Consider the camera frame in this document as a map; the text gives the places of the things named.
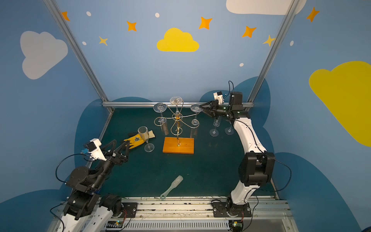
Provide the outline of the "clear glass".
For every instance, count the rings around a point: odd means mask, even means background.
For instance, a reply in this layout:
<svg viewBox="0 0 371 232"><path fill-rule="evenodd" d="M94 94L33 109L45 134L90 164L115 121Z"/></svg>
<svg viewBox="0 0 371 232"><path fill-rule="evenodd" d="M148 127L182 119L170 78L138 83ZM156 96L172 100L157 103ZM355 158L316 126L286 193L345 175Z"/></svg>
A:
<svg viewBox="0 0 371 232"><path fill-rule="evenodd" d="M191 109L192 112L195 113L195 117L191 122L191 127L192 128L191 128L190 138L196 139L197 135L198 135L198 127L200 125L200 122L198 121L197 116L200 112L203 111L203 109L198 104L192 105L190 109Z"/></svg>
<svg viewBox="0 0 371 232"><path fill-rule="evenodd" d="M181 97L174 96L170 98L170 104L175 106L176 112L179 112L179 106L183 107L184 101Z"/></svg>
<svg viewBox="0 0 371 232"><path fill-rule="evenodd" d="M227 135L233 135L233 134L234 134L233 126L230 125L228 128L225 128L225 133L226 133Z"/></svg>
<svg viewBox="0 0 371 232"><path fill-rule="evenodd" d="M140 137L146 143L146 145L145 145L145 151L148 152L148 153L149 152L152 152L154 150L155 146L152 143L149 143L150 135L149 135L148 128L146 126L141 126L138 129L138 133L139 133Z"/></svg>
<svg viewBox="0 0 371 232"><path fill-rule="evenodd" d="M209 134L212 136L212 137L217 137L219 135L219 131L217 130L217 128L220 126L220 123L221 123L221 119L222 117L221 116L218 116L214 119L214 122L213 122L213 126L214 128L211 129L209 131Z"/></svg>
<svg viewBox="0 0 371 232"><path fill-rule="evenodd" d="M164 135L169 135L169 129L168 129L168 123L167 123L167 118L163 116L163 113L166 111L167 109L167 105L162 103L162 102L158 102L157 104L154 105L153 107L154 111L156 113L159 113L160 116L157 117L155 120L154 120L154 124L158 127L160 127L162 133Z"/></svg>

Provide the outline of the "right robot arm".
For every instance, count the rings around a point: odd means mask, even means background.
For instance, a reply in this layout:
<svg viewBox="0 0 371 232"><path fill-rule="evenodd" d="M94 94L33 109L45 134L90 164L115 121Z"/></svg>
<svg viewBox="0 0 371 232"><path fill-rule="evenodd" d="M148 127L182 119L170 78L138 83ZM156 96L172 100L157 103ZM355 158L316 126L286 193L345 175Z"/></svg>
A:
<svg viewBox="0 0 371 232"><path fill-rule="evenodd" d="M243 145L244 156L238 168L239 182L225 206L230 217L239 217L249 208L247 201L252 194L271 181L275 156L258 139L251 117L243 106L241 92L231 92L228 105L224 105L222 92L215 92L213 96L214 100L201 105L203 112L216 119L225 117Z"/></svg>

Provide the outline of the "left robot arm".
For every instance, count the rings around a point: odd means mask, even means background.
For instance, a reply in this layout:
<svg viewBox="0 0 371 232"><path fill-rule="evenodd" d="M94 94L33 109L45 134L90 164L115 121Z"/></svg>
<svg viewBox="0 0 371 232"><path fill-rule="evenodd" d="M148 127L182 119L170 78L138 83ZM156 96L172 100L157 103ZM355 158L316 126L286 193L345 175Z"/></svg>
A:
<svg viewBox="0 0 371 232"><path fill-rule="evenodd" d="M117 145L116 140L102 146L99 139L92 139L84 145L82 155L91 161L98 161L95 168L87 166L75 168L66 186L72 192L63 203L64 209L58 218L58 232L100 232L108 222L116 219L122 228L128 227L136 216L137 203L123 203L118 195L100 196L99 192L115 166L121 166L129 158L130 142Z"/></svg>

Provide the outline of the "orange wooden rack base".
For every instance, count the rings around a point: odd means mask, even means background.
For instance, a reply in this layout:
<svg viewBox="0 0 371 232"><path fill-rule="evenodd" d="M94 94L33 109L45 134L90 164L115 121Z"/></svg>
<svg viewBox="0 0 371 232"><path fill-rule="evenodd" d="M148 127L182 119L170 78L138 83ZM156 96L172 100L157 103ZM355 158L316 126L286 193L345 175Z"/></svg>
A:
<svg viewBox="0 0 371 232"><path fill-rule="evenodd" d="M194 138L165 137L163 153L194 154Z"/></svg>

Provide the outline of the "yellow work glove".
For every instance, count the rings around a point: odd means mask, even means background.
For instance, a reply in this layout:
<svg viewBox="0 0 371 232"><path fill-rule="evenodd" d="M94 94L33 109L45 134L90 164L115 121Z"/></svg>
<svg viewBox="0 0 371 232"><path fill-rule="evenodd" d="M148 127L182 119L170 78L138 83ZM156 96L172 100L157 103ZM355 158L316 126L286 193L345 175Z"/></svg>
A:
<svg viewBox="0 0 371 232"><path fill-rule="evenodd" d="M130 136L130 138L123 140L122 144L128 145L129 149L133 149L142 144L145 144L146 149L154 150L154 145L153 144L147 145L146 140L142 139L139 133L136 133L136 132L129 133L128 136Z"/></svg>

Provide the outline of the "clear glass top back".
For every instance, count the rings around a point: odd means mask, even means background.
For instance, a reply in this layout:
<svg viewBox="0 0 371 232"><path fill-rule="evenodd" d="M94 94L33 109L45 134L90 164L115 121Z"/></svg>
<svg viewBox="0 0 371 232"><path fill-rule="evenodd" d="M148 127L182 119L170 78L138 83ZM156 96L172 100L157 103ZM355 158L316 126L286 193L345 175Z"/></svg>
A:
<svg viewBox="0 0 371 232"><path fill-rule="evenodd" d="M184 101L181 97L174 96L170 98L170 104L175 106L176 112L179 112L179 106L183 107Z"/></svg>

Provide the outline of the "back horizontal aluminium bar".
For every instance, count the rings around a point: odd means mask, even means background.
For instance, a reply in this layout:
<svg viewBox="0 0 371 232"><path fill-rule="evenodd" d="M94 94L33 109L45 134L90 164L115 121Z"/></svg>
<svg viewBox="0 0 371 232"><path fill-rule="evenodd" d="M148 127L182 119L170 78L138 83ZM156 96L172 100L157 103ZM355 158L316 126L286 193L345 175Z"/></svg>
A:
<svg viewBox="0 0 371 232"><path fill-rule="evenodd" d="M152 108L155 104L157 104L157 102L151 102L151 101L147 101L147 102L138 102L138 101L118 101L118 102L117 101L104 101L102 103L102 106L103 107L112 107L112 108L124 108L124 107L128 107L128 108L135 108L135 107L145 108L145 107L149 107L149 108ZM201 104L205 104L205 102L184 102L183 104L180 104L180 106L191 107L194 104L201 105Z"/></svg>

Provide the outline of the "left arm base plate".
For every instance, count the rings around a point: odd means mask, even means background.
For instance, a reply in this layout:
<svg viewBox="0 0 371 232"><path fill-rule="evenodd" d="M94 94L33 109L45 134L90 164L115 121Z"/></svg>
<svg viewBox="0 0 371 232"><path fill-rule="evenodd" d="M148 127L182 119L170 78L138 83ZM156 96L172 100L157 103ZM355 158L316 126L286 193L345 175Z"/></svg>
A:
<svg viewBox="0 0 371 232"><path fill-rule="evenodd" d="M119 207L119 211L115 218L135 218L137 212L138 204L137 203L126 203L122 202Z"/></svg>

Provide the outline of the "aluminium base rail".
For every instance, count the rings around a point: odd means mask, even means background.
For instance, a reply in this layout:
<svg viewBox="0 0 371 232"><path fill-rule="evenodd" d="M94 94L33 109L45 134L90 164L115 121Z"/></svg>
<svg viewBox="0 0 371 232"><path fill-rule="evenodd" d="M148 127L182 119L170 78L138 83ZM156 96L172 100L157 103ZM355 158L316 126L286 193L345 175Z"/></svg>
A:
<svg viewBox="0 0 371 232"><path fill-rule="evenodd" d="M136 217L123 229L116 219L108 222L101 232L297 232L289 204L273 196L252 197L247 202L252 217L214 217L211 202L226 202L226 197L128 197L122 202L137 203ZM48 229L57 232L62 206L53 213Z"/></svg>

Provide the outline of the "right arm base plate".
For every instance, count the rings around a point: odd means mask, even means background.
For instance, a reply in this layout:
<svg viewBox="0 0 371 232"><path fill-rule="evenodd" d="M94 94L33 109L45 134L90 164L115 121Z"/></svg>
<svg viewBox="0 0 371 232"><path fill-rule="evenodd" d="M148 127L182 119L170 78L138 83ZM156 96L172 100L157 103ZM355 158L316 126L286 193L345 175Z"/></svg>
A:
<svg viewBox="0 0 371 232"><path fill-rule="evenodd" d="M215 218L250 218L252 211L249 204L236 205L230 202L211 202Z"/></svg>

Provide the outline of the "right aluminium post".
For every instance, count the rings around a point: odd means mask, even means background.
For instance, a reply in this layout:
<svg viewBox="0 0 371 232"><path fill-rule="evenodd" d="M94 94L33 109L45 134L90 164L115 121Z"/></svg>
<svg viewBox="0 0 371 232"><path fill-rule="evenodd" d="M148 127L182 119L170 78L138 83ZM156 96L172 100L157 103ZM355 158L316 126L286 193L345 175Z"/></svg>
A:
<svg viewBox="0 0 371 232"><path fill-rule="evenodd" d="M267 58L265 60L265 63L262 67L262 70L249 94L249 97L247 99L247 102L243 104L244 108L249 110L250 108L253 108L254 101L258 95L259 90L261 89L261 86L270 70L270 67L279 51L279 48L284 41L284 38L292 24L292 21L296 15L296 10L299 8L300 1L294 0L291 1L288 11L280 25L280 28L277 32L276 39L273 42L273 45L271 45L271 48L269 50L269 53L267 55Z"/></svg>

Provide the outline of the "aluminium post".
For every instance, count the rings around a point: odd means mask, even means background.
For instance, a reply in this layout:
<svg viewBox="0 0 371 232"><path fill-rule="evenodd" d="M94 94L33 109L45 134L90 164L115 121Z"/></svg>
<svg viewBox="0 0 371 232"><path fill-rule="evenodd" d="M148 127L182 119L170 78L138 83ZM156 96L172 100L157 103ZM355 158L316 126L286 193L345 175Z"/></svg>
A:
<svg viewBox="0 0 371 232"><path fill-rule="evenodd" d="M92 83L94 89L96 90L97 94L99 95L102 102L108 102L108 97L105 94L101 84L98 81L92 67L90 66L87 58L83 54L82 49L78 41L76 40L73 32L71 31L67 21L64 19L64 16L57 4L56 1L52 0L44 0L45 5L47 6L49 12L53 16L55 22L57 23L58 27L60 28L62 34L66 38L67 42L69 43L71 49L73 50L74 54L76 55L78 61L80 62L82 68L84 69L87 77L89 78L90 82Z"/></svg>
<svg viewBox="0 0 371 232"><path fill-rule="evenodd" d="M280 28L277 32L276 39L273 42L273 45L271 45L271 48L269 50L269 53L267 55L267 58L265 60L265 63L262 67L262 70L249 94L249 97L247 99L247 102L243 104L244 108L249 110L250 108L253 108L254 101L258 95L259 90L261 89L261 86L270 70L270 67L279 51L279 48L284 41L284 38L292 24L292 21L296 15L296 10L299 8L300 1L294 0L291 1L288 11L280 25Z"/></svg>

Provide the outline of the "left aluminium post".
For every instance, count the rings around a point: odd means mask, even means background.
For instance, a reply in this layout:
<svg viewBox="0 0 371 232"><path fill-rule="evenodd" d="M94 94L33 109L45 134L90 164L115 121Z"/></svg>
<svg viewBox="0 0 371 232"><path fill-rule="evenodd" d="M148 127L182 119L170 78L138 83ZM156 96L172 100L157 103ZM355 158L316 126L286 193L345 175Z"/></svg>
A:
<svg viewBox="0 0 371 232"><path fill-rule="evenodd" d="M108 102L108 97L105 94L101 84L98 81L92 67L90 66L87 58L83 54L82 49L78 41L76 40L73 32L71 31L67 21L64 19L64 16L57 4L56 1L52 0L44 0L45 5L47 6L49 12L53 16L55 22L57 23L58 27L60 28L62 34L66 38L67 42L69 43L71 49L73 50L74 54L76 55L78 61L80 62L82 68L84 69L87 77L89 78L90 82L92 83L94 89L96 90L97 94L99 95L102 102Z"/></svg>

